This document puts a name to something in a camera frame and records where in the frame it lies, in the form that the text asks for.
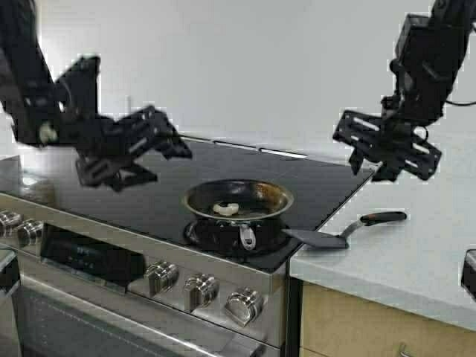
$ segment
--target cabinet handle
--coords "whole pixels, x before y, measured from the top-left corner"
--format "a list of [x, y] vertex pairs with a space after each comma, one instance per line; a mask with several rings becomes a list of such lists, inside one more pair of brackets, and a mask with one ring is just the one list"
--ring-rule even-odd
[[406, 344], [400, 344], [399, 354], [397, 355], [397, 357], [413, 357], [412, 355], [409, 355], [408, 352], [405, 352], [406, 349]]

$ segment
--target control knob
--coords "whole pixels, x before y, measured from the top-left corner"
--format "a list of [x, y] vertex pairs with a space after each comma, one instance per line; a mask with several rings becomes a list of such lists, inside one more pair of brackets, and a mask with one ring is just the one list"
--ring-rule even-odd
[[205, 307], [218, 295], [219, 283], [212, 275], [195, 274], [185, 283], [185, 311]]
[[166, 292], [177, 282], [179, 270], [175, 264], [164, 260], [152, 264], [146, 270], [145, 278], [149, 281], [149, 297]]
[[236, 290], [225, 305], [225, 313], [241, 327], [257, 318], [262, 310], [263, 297], [248, 288]]
[[0, 237], [10, 236], [20, 223], [22, 223], [22, 215], [8, 210], [0, 212]]
[[37, 244], [43, 235], [43, 222], [27, 219], [17, 229], [16, 235], [20, 248]]

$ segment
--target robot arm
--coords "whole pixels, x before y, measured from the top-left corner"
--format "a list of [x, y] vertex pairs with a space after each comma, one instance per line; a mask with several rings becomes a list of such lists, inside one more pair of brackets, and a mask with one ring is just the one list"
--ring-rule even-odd
[[437, 0], [431, 16], [408, 15], [390, 69], [392, 96], [382, 100], [382, 116], [345, 111], [334, 139], [354, 147], [354, 173], [364, 159], [381, 162], [374, 181], [395, 181], [402, 170], [428, 180], [441, 152], [415, 133], [443, 116], [473, 31], [476, 0]]
[[[0, 101], [18, 142], [73, 147], [80, 182], [115, 190], [156, 180], [134, 163], [150, 149], [167, 159], [192, 157], [165, 113], [153, 106], [117, 121], [99, 115], [99, 67], [99, 57], [82, 57], [53, 81], [36, 38], [34, 0], [0, 1]], [[121, 171], [132, 177], [123, 179]]]

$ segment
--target glass cooktop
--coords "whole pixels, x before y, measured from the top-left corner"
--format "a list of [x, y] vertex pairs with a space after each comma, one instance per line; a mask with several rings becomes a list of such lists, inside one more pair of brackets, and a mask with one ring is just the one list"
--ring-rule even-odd
[[[120, 193], [104, 186], [81, 186], [74, 166], [77, 154], [72, 149], [28, 149], [28, 153], [0, 161], [0, 191], [200, 250], [184, 238], [185, 227], [195, 217], [182, 204], [182, 198], [193, 186], [235, 178], [282, 185], [295, 197], [295, 203], [282, 215], [284, 222], [290, 228], [315, 229], [372, 173], [362, 170], [354, 176], [349, 167], [337, 164], [211, 143], [187, 143], [193, 160], [167, 161], [159, 153], [148, 153], [137, 162], [156, 173], [157, 182], [128, 187]], [[218, 252], [207, 253], [272, 272], [299, 247], [300, 243], [291, 239], [281, 249], [258, 257], [230, 258]]]

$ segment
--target drawer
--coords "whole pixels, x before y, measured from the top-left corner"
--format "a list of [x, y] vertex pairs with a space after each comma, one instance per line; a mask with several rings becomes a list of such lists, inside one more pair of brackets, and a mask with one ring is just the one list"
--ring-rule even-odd
[[303, 287], [301, 346], [329, 357], [474, 357], [476, 332], [320, 286]]

